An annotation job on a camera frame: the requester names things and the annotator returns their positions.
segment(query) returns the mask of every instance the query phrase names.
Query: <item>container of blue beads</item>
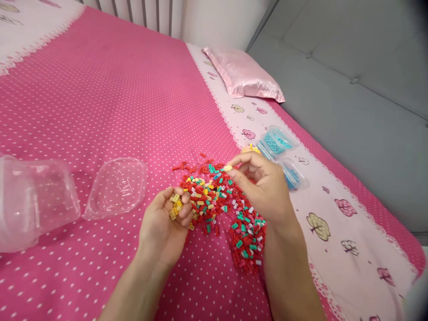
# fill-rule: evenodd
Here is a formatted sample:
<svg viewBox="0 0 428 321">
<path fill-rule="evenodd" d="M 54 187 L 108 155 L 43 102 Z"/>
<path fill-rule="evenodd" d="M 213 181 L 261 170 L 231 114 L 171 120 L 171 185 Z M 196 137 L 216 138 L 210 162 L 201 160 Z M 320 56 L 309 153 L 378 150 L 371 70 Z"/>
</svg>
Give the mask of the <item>container of blue beads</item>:
<svg viewBox="0 0 428 321">
<path fill-rule="evenodd" d="M 286 151 L 295 149 L 299 144 L 289 137 L 279 126 L 269 126 L 267 133 L 256 144 L 263 156 L 269 160 L 278 158 Z"/>
<path fill-rule="evenodd" d="M 282 170 L 284 171 L 285 180 L 287 181 L 290 192 L 308 187 L 308 181 L 291 159 L 281 159 L 278 161 L 278 164 L 281 165 Z"/>
</svg>

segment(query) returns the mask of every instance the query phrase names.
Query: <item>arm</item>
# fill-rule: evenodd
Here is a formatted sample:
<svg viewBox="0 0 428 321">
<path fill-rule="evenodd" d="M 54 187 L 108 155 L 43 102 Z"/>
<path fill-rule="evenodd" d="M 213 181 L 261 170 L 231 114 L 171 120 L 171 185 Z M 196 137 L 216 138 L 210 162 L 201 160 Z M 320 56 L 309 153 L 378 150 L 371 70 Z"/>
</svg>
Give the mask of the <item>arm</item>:
<svg viewBox="0 0 428 321">
<path fill-rule="evenodd" d="M 228 165 L 240 163 L 227 173 L 268 222 L 264 274 L 274 320 L 326 320 L 282 168 L 255 152 L 237 155 Z"/>
<path fill-rule="evenodd" d="M 99 321 L 149 321 L 166 280 L 183 251 L 187 230 L 192 219 L 189 195 L 182 188 L 183 208 L 175 221 L 169 218 L 173 203 L 168 201 L 173 188 L 160 192 L 145 211 L 137 253 L 123 273 Z"/>
</svg>

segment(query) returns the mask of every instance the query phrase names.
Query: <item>lace trim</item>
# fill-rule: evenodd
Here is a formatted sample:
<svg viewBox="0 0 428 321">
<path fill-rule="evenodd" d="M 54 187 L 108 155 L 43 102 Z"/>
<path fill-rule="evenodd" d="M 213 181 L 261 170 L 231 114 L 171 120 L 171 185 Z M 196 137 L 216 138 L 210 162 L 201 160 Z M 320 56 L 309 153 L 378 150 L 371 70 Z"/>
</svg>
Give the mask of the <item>lace trim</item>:
<svg viewBox="0 0 428 321">
<path fill-rule="evenodd" d="M 328 171 L 328 173 L 332 177 L 334 177 L 336 182 L 338 184 L 340 184 L 340 186 L 353 198 L 353 200 L 357 203 L 357 205 L 363 210 L 364 214 L 369 219 L 369 221 L 372 222 L 372 224 L 376 227 L 376 229 L 380 233 L 382 233 L 382 235 L 388 240 L 388 242 L 391 243 L 394 246 L 394 248 L 407 260 L 409 268 L 412 271 L 412 273 L 415 275 L 415 278 L 416 278 L 418 275 L 418 271 L 417 271 L 416 267 L 409 261 L 408 255 L 406 254 L 406 252 L 403 251 L 403 249 L 401 248 L 401 246 L 397 242 L 397 240 L 394 237 L 390 236 L 382 226 L 380 226 L 378 223 L 376 223 L 374 217 L 367 211 L 366 207 L 359 201 L 358 197 L 355 196 L 351 192 L 351 190 L 346 185 L 344 185 L 343 182 L 340 179 L 338 179 L 332 171 L 329 170 L 329 168 L 327 166 L 325 166 L 323 163 L 321 163 L 321 161 L 311 153 L 311 151 L 294 134 L 294 132 L 290 129 L 290 127 L 288 127 L 287 124 L 281 119 L 281 117 L 277 114 L 277 112 L 266 101 L 263 101 L 263 103 L 266 104 L 266 106 L 268 106 L 271 109 L 271 111 L 275 114 L 275 116 L 289 129 L 289 132 L 292 134 L 293 138 L 299 143 L 299 145 L 301 147 L 303 147 L 305 149 L 305 151 L 307 151 L 310 154 L 310 156 L 312 156 L 326 171 Z"/>
<path fill-rule="evenodd" d="M 308 255 L 309 260 L 309 269 L 311 270 L 313 283 L 315 284 L 315 287 L 317 288 L 318 292 L 327 299 L 327 302 L 329 303 L 330 309 L 333 312 L 334 316 L 339 321 L 347 321 L 348 318 L 346 317 L 345 313 L 342 311 L 342 308 L 334 298 L 330 288 L 322 281 L 321 276 L 319 275 L 317 269 L 315 268 L 315 265 L 312 263 L 311 257 Z"/>
<path fill-rule="evenodd" d="M 233 140 L 234 140 L 234 141 L 235 141 L 235 143 L 236 143 L 236 146 L 238 146 L 239 150 L 242 150 L 242 148 L 243 148 L 243 147 L 242 147 L 242 145 L 241 145 L 241 143 L 240 143 L 240 141 L 239 141 L 239 139 L 238 139 L 238 136 L 237 136 L 237 135 L 236 135 L 236 133 L 233 131 L 233 129 L 232 129 L 232 125 L 231 125 L 231 124 L 230 124 L 230 122 L 227 120 L 226 115 L 224 115 L 224 112 L 223 112 L 222 108 L 220 107 L 220 103 L 218 102 L 217 97 L 215 96 L 215 93 L 213 92 L 213 90 L 211 89 L 211 86 L 209 85 L 209 83 L 207 82 L 207 80 L 205 79 L 205 77 L 203 76 L 203 72 L 202 72 L 201 68 L 199 68 L 199 65 L 198 65 L 198 63 L 197 63 L 197 61 L 196 61 L 195 57 L 193 56 L 192 51 L 189 49 L 189 46 L 188 46 L 188 44 L 187 44 L 187 43 L 186 43 L 186 47 L 187 47 L 187 50 L 189 51 L 190 55 L 192 56 L 193 61 L 195 62 L 195 65 L 196 65 L 196 67 L 198 68 L 199 73 L 201 74 L 202 79 L 204 80 L 204 82 L 205 82 L 205 84 L 206 84 L 206 87 L 210 90 L 211 96 L 213 96 L 213 99 L 214 99 L 214 101 L 215 101 L 215 103 L 216 103 L 216 105 L 217 105 L 218 111 L 220 112 L 220 114 L 222 114 L 223 120 L 224 120 L 224 122 L 226 123 L 227 128 L 229 128 L 230 134 L 232 135 Z"/>
<path fill-rule="evenodd" d="M 54 30 L 50 31 L 46 35 L 39 38 L 39 40 L 34 43 L 23 47 L 21 51 L 16 51 L 12 55 L 6 58 L 6 61 L 0 62 L 0 77 L 9 74 L 8 69 L 16 67 L 18 62 L 24 60 L 24 57 L 29 56 L 30 54 L 38 51 L 39 49 L 46 47 L 49 42 L 58 37 L 59 35 L 66 32 L 71 24 L 75 22 L 85 11 L 86 6 L 82 5 L 81 8 L 76 10 L 73 16 L 68 19 L 65 19 L 61 25 L 56 27 Z"/>
</svg>

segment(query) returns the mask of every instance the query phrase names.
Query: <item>pillow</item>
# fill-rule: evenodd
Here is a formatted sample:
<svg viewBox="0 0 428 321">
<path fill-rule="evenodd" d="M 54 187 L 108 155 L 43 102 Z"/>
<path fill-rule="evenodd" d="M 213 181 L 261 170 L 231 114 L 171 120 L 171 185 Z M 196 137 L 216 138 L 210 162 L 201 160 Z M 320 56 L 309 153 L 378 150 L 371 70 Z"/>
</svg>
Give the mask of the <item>pillow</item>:
<svg viewBox="0 0 428 321">
<path fill-rule="evenodd" d="M 237 49 L 203 49 L 233 98 L 257 96 L 285 101 L 278 83 L 247 53 Z"/>
</svg>

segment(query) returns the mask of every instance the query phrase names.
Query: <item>bed sheet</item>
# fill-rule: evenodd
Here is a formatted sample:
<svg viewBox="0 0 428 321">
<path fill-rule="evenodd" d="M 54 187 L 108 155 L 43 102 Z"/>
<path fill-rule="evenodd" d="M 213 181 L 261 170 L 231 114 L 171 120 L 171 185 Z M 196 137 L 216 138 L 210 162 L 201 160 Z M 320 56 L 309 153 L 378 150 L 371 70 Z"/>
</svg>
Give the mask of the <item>bed sheet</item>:
<svg viewBox="0 0 428 321">
<path fill-rule="evenodd" d="M 292 199 L 329 319 L 402 319 L 400 296 L 425 264 L 419 244 L 277 103 L 237 103 L 225 95 L 200 48 L 77 2 L 11 5 L 19 12 L 0 19 L 2 34 L 9 35 L 0 48 L 0 151 L 23 160 L 68 161 L 82 212 L 96 173 L 112 158 L 143 160 L 149 183 L 141 207 L 128 214 L 78 220 L 33 248 L 1 254 L 2 320 L 95 319 L 135 253 L 146 206 L 159 189 L 180 181 L 183 173 L 171 168 L 181 161 L 196 165 L 200 152 L 225 162 L 273 123 L 300 142 L 287 157 L 307 174 L 311 188 Z M 345 215 L 335 200 L 346 200 L 356 214 Z M 337 238 L 334 229 L 328 242 L 310 232 L 306 217 L 325 218 L 325 209 L 331 210 L 325 214 L 331 215 L 330 228 L 353 220 L 343 233 L 358 239 L 359 256 L 344 251 L 340 241 L 350 238 Z M 157 319 L 271 318 L 263 277 L 235 269 L 226 239 L 230 218 L 219 221 L 218 238 L 198 229 L 191 233 Z M 372 237 L 375 245 L 367 244 Z M 368 262 L 361 265 L 362 258 Z M 371 279 L 362 279 L 366 274 Z"/>
</svg>

